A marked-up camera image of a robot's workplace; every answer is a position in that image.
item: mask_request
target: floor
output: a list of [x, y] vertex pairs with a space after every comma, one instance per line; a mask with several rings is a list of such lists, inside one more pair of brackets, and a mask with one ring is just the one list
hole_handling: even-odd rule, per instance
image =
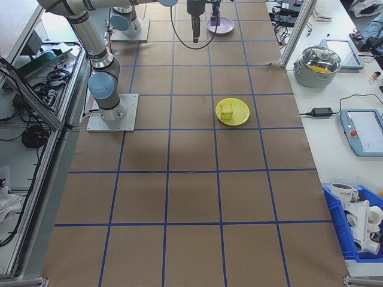
[[[83, 123], [42, 276], [52, 287], [343, 286], [288, 77], [270, 65], [280, 52], [265, 3], [222, 3], [235, 30], [198, 51], [175, 39], [169, 8], [137, 13], [148, 42], [113, 43], [120, 93], [140, 94], [136, 131]], [[193, 45], [184, 2], [174, 19]], [[226, 97], [247, 103], [245, 124], [215, 117]]]

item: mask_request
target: power adapter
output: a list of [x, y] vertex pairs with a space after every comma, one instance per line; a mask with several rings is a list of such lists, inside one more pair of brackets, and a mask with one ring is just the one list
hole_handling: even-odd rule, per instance
[[16, 94], [12, 100], [12, 105], [16, 109], [20, 109], [24, 106], [24, 104], [25, 104], [25, 102], [24, 102], [23, 98], [21, 97], [21, 95]]
[[309, 115], [312, 117], [330, 117], [333, 114], [335, 113], [333, 112], [331, 108], [314, 108], [311, 110], [311, 112], [307, 112], [302, 115]]
[[49, 132], [38, 124], [27, 127], [22, 133], [22, 143], [26, 148], [39, 148], [45, 145], [48, 138]]

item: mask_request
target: screen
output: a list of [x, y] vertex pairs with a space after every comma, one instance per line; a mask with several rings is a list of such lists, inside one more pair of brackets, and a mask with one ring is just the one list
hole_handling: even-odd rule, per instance
[[374, 112], [348, 113], [365, 152], [383, 152], [383, 127]]
[[351, 49], [348, 41], [326, 41], [330, 50], [334, 51], [341, 57], [342, 66], [357, 66], [359, 62], [357, 56]]

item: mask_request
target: yellow bowl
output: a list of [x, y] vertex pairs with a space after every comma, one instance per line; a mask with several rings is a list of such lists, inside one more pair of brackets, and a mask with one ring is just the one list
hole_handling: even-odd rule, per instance
[[[228, 109], [230, 109], [230, 107], [232, 107], [232, 116], [228, 117], [228, 114], [230, 114]], [[239, 126], [249, 119], [250, 110], [244, 101], [234, 97], [228, 97], [217, 103], [217, 106], [215, 106], [215, 115], [222, 123], [228, 126]]]

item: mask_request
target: white cup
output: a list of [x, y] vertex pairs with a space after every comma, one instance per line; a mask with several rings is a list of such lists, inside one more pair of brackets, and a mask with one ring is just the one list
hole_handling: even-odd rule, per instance
[[347, 202], [358, 201], [358, 191], [347, 184], [331, 184], [331, 192], [339, 198], [344, 208]]

